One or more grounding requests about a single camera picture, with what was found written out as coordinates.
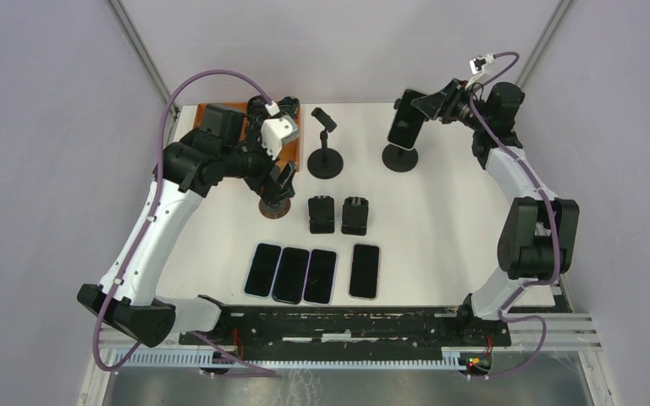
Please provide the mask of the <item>light blue case phone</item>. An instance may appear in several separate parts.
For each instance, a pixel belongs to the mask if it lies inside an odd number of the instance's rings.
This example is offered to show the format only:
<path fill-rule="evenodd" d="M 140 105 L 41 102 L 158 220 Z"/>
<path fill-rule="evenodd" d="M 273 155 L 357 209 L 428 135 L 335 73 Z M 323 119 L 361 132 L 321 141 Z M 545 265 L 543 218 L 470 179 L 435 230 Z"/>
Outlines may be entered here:
<path fill-rule="evenodd" d="M 245 280 L 245 294 L 259 298 L 271 295 L 282 250 L 273 244 L 257 245 Z"/>

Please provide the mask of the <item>wooden round base phone stand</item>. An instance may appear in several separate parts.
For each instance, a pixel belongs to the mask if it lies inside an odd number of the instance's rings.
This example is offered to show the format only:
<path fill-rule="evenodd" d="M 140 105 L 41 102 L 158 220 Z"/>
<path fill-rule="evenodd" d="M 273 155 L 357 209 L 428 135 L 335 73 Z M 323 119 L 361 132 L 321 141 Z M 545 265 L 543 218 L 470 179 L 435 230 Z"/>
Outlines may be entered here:
<path fill-rule="evenodd" d="M 259 201 L 258 209 L 267 219 L 277 220 L 286 216 L 291 208 L 290 198 L 285 198 L 278 203 L 266 204 L 263 200 Z"/>

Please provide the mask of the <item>tall black round stand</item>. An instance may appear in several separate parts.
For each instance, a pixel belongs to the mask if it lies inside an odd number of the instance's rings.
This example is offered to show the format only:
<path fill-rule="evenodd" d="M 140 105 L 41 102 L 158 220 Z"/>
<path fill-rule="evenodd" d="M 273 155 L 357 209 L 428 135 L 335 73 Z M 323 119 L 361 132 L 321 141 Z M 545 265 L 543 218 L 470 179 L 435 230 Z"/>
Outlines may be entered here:
<path fill-rule="evenodd" d="M 406 151 L 388 143 L 383 149 L 382 161 L 389 170 L 405 173 L 412 170 L 418 163 L 418 153 L 415 148 Z"/>

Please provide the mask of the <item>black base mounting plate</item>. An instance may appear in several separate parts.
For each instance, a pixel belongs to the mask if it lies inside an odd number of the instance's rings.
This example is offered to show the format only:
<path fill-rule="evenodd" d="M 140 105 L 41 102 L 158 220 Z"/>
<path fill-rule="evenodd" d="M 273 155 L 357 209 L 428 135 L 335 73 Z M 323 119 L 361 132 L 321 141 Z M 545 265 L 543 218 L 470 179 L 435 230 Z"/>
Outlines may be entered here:
<path fill-rule="evenodd" d="M 444 348 L 511 345 L 502 321 L 455 307 L 224 306 L 206 338 L 247 361 L 425 361 Z"/>

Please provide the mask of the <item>black angled phone stand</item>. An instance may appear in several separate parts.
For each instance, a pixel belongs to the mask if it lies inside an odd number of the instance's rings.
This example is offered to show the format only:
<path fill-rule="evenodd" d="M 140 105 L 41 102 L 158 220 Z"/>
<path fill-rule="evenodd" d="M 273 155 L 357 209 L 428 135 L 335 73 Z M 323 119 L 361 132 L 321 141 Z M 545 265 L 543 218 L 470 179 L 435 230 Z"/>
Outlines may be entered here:
<path fill-rule="evenodd" d="M 307 201 L 309 231 L 311 234 L 330 234 L 335 231 L 334 198 L 313 196 Z"/>

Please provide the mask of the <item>black folding phone stand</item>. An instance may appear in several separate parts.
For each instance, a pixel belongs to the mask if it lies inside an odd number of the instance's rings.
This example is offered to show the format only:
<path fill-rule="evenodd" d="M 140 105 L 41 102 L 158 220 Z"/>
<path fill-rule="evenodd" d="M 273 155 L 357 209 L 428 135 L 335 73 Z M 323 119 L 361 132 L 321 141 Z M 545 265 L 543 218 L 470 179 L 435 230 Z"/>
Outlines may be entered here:
<path fill-rule="evenodd" d="M 350 196 L 344 199 L 342 210 L 341 233 L 365 236 L 369 214 L 369 202 L 366 198 Z"/>

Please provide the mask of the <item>dark blue case phone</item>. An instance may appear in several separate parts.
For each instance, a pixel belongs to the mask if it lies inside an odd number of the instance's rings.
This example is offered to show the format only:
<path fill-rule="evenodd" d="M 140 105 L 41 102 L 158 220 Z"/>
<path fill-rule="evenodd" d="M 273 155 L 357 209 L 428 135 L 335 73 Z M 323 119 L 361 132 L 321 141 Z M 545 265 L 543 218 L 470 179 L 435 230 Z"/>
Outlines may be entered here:
<path fill-rule="evenodd" d="M 309 250 L 293 247 L 283 249 L 272 291 L 272 297 L 276 302 L 290 305 L 301 302 L 309 259 Z"/>

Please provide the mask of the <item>rolled dark sock left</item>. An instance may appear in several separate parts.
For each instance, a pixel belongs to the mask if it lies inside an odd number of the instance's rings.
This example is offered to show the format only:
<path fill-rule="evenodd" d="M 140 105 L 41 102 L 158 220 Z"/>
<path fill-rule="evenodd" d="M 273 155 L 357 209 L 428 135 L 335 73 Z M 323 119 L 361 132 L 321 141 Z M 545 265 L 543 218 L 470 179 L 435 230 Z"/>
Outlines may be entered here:
<path fill-rule="evenodd" d="M 246 114 L 250 118 L 268 119 L 267 102 L 262 95 L 253 96 L 246 105 Z"/>

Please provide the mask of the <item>rolled green sock right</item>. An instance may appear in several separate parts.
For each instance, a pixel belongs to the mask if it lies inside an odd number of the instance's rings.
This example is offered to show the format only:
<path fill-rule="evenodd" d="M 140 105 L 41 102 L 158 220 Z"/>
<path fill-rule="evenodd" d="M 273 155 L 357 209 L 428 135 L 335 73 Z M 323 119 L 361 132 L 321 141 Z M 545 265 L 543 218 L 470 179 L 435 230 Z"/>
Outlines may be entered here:
<path fill-rule="evenodd" d="M 297 119 L 300 113 L 300 100 L 294 96 L 286 96 L 277 101 L 280 115 L 290 116 Z"/>

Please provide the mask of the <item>pink case phone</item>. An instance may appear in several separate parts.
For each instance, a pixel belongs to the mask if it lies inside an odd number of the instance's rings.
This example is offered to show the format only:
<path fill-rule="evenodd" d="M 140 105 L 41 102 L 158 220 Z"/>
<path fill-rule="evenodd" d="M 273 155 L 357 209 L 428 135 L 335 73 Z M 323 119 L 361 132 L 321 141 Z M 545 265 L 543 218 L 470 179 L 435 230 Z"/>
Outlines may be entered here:
<path fill-rule="evenodd" d="M 353 248 L 349 295 L 375 299 L 379 280 L 380 249 L 375 245 L 355 244 Z"/>

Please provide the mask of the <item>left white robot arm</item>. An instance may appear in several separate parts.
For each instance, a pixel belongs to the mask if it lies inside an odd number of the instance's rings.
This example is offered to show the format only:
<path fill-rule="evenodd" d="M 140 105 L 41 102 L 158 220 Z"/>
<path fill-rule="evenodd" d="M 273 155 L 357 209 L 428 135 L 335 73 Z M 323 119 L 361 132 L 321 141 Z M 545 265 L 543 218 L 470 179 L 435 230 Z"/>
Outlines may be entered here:
<path fill-rule="evenodd" d="M 222 180 L 243 179 L 267 213 L 289 210 L 297 165 L 283 162 L 280 154 L 299 136 L 295 116 L 273 107 L 256 115 L 206 105 L 199 126 L 163 149 L 138 225 L 100 282 L 80 287 L 78 302 L 149 348 L 172 333 L 190 331 L 211 344 L 225 343 L 232 322 L 220 315 L 220 305 L 210 299 L 159 298 L 160 276 L 186 223 Z"/>

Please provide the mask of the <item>white case phone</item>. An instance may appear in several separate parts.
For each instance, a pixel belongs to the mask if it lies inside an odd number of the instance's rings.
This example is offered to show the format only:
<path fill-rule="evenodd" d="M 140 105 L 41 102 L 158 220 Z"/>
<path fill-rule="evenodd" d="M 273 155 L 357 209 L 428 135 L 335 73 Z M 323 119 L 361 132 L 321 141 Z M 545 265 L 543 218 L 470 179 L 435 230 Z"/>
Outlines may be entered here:
<path fill-rule="evenodd" d="M 422 125 L 428 118 L 412 102 L 424 93 L 407 88 L 403 95 L 395 101 L 395 115 L 387 136 L 387 142 L 400 149 L 411 151 L 415 148 L 417 137 Z"/>

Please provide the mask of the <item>wooden compartment tray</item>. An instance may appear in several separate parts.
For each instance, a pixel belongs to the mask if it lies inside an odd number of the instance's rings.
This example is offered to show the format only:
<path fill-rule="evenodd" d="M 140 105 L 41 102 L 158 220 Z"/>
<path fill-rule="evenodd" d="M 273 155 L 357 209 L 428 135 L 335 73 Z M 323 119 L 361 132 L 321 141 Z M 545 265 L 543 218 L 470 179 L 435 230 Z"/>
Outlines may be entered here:
<path fill-rule="evenodd" d="M 224 102 L 224 106 L 227 106 L 231 109 L 246 112 L 247 111 L 247 102 L 246 101 L 237 101 L 237 102 Z M 206 108 L 206 103 L 200 103 L 196 106 L 196 115 L 193 121 L 193 124 L 189 129 L 196 129 L 200 126 L 202 117 L 204 115 L 204 110 Z M 298 102 L 295 103 L 295 107 L 286 107 L 285 111 L 291 113 L 291 116 L 294 118 L 296 123 L 299 126 L 302 126 L 304 123 L 302 109 Z M 292 161 L 296 164 L 297 170 L 300 170 L 301 167 L 301 155 L 302 155 L 302 141 L 301 139 L 292 141 L 288 143 L 282 150 L 277 162 L 277 165 L 283 169 L 285 164 L 289 161 Z"/>

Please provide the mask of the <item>black round base clamp stand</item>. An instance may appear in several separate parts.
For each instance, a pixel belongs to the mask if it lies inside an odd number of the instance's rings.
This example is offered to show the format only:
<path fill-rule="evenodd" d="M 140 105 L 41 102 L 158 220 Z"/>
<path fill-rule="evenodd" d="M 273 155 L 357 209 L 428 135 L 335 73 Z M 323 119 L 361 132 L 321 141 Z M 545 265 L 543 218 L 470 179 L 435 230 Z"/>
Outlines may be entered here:
<path fill-rule="evenodd" d="M 320 107 L 314 108 L 311 115 L 323 126 L 323 130 L 320 132 L 321 146 L 309 155 L 307 169 L 312 176 L 318 179 L 335 178 L 344 169 L 343 157 L 338 151 L 328 146 L 329 135 L 336 130 L 337 124 Z"/>

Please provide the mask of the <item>lilac case phone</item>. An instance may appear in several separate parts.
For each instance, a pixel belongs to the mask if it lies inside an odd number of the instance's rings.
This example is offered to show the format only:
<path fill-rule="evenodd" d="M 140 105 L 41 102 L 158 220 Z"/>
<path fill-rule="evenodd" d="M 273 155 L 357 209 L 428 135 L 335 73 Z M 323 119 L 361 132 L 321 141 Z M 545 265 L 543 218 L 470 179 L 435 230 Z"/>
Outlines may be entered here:
<path fill-rule="evenodd" d="M 313 250 L 311 252 L 303 292 L 303 300 L 306 303 L 328 305 L 331 302 L 337 260 L 338 256 L 334 251 Z"/>

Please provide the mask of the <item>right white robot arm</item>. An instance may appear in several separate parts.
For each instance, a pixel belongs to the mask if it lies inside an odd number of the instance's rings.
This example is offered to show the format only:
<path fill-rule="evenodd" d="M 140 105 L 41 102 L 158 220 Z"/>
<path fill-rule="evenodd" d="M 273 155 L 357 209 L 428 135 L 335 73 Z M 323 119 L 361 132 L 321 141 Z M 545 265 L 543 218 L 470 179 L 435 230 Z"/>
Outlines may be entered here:
<path fill-rule="evenodd" d="M 471 151 L 510 203 L 497 245 L 498 266 L 464 306 L 469 314 L 455 322 L 455 335 L 466 345 L 480 343 L 488 321 L 506 321 L 511 306 L 529 288 L 555 283 L 569 270 L 580 208 L 553 192 L 526 158 L 515 117 L 526 95 L 499 82 L 485 100 L 479 85 L 452 80 L 442 90 L 414 98 L 410 105 L 426 120 L 461 123 L 471 129 Z"/>

